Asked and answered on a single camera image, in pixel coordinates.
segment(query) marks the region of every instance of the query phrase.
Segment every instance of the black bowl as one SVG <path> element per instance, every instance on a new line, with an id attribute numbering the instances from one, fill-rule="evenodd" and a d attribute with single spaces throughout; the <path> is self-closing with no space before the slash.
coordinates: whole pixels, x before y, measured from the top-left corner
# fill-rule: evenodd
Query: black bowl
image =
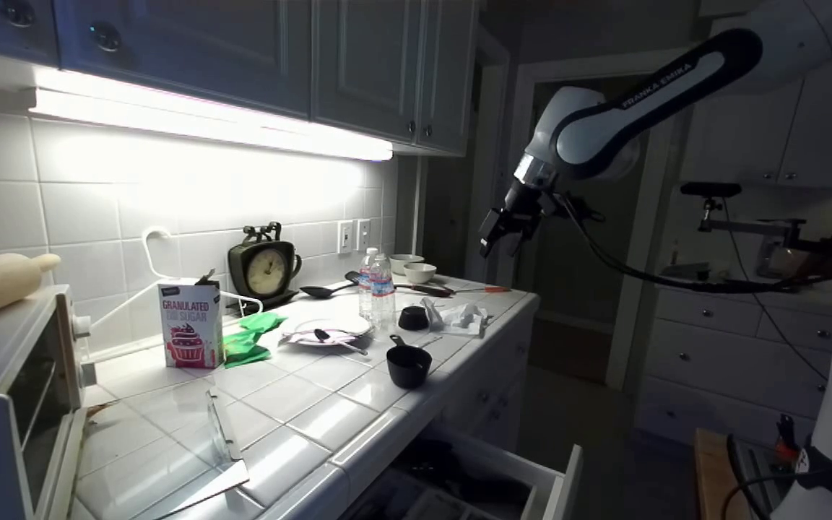
<path id="1" fill-rule="evenodd" d="M 396 386 L 421 386 L 432 356 L 415 346 L 388 350 L 388 366 Z"/>

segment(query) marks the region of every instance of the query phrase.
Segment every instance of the drawer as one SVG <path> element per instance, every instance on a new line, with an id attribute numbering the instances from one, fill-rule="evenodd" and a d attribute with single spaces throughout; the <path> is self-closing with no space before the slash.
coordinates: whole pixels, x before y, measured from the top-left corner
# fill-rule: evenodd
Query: drawer
<path id="1" fill-rule="evenodd" d="M 799 356 L 825 372 L 825 353 L 799 350 Z M 788 414 L 818 414 L 808 399 L 818 375 L 773 341 L 655 320 L 646 372 Z"/>
<path id="2" fill-rule="evenodd" d="M 737 399 L 645 379 L 636 406 L 636 427 L 653 435 L 665 435 L 691 445 L 695 427 L 734 432 L 749 443 L 770 445 L 776 435 L 776 406 L 755 406 Z M 811 421 L 795 417 L 798 438 L 805 438 Z"/>
<path id="3" fill-rule="evenodd" d="M 782 308 L 769 308 L 769 314 L 795 346 L 808 346 L 820 353 L 832 350 L 832 314 L 782 311 Z M 757 336 L 769 341 L 782 341 L 766 314 L 759 318 Z"/>
<path id="4" fill-rule="evenodd" d="M 759 323 L 759 305 L 724 294 L 662 289 L 655 298 L 655 318 L 755 336 Z"/>
<path id="5" fill-rule="evenodd" d="M 427 427 L 421 431 L 414 445 L 447 445 L 453 458 L 469 471 L 469 474 L 486 474 L 486 477 L 508 477 L 532 489 L 532 503 L 522 513 L 522 520 L 562 520 L 567 512 L 573 512 L 574 495 L 577 495 L 577 479 L 584 467 L 584 450 L 574 445 L 568 450 L 567 467 L 551 471 L 544 466 L 534 466 L 516 454 L 483 445 L 466 432 L 447 431 L 447 427 Z M 404 495 L 409 496 L 388 496 L 388 479 L 393 479 L 399 467 L 383 471 L 367 490 L 363 496 L 343 513 L 349 520 L 362 516 L 359 512 L 372 512 L 382 503 L 418 503 L 415 490 L 408 486 Z"/>

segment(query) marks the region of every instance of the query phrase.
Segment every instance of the kitchen counter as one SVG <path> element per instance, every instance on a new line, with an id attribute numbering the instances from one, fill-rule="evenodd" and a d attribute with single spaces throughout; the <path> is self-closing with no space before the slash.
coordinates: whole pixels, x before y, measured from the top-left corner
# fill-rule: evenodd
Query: kitchen counter
<path id="1" fill-rule="evenodd" d="M 187 516 L 339 516 L 431 421 L 486 431 L 508 447 L 516 399 L 502 399 L 521 391 L 536 298 L 447 282 L 458 294 L 432 298 L 440 308 L 477 304 L 492 320 L 486 337 L 402 331 L 432 356 L 418 391 L 391 382 L 391 337 L 376 337 L 370 357 L 349 350 L 272 350 L 269 360 L 230 369 L 165 366 L 158 344 L 102 360 L 97 386 L 87 391 L 89 425 L 73 516 L 162 516 L 213 482 L 222 466 L 209 386 L 222 399 L 252 477 L 187 509 Z M 418 298 L 402 289 L 396 304 Z M 359 301 L 297 301 L 279 311 L 287 330 L 292 320 L 354 314 Z M 513 414 L 512 425 L 493 438 L 483 419 L 505 411 Z"/>

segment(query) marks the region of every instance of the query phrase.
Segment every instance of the cabinet handle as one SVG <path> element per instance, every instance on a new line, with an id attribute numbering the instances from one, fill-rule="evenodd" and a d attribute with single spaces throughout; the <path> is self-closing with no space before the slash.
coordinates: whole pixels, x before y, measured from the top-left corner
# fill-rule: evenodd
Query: cabinet handle
<path id="1" fill-rule="evenodd" d="M 96 41 L 96 45 L 102 48 L 102 51 L 119 51 L 123 44 L 120 44 L 120 32 L 116 28 L 116 27 L 110 27 L 110 24 L 89 24 L 89 37 Z"/>
<path id="2" fill-rule="evenodd" d="M 22 0 L 0 0 L 0 18 L 14 28 L 34 27 L 34 9 Z"/>

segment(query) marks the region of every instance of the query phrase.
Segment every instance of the open drawer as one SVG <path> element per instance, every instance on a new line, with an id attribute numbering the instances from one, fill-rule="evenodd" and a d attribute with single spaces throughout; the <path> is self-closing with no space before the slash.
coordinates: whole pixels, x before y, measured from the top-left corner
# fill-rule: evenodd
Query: open drawer
<path id="1" fill-rule="evenodd" d="M 444 457 L 453 457 L 456 471 L 444 466 L 444 474 L 425 477 L 421 457 L 432 458 L 444 447 Z M 562 520 L 567 509 L 574 503 L 584 450 L 574 445 L 568 450 L 567 471 L 551 471 L 544 466 L 534 466 L 516 454 L 483 445 L 466 432 L 447 431 L 447 427 L 427 427 L 421 431 L 414 445 L 359 496 L 359 503 L 343 513 L 346 520 L 359 516 L 399 516 L 399 512 L 421 512 L 431 509 L 432 516 L 450 516 L 450 520 L 493 520 L 493 516 L 521 516 L 521 520 Z M 415 461 L 425 474 L 414 477 L 408 474 L 408 461 Z M 453 482 L 453 474 L 470 474 L 469 482 Z M 474 495 L 483 495 L 483 486 L 502 489 L 512 482 L 513 489 L 529 489 L 526 495 L 508 495 L 513 503 L 502 509 L 502 495 L 497 496 L 497 506 L 492 503 L 470 503 L 466 495 L 453 496 L 450 489 L 474 489 Z"/>

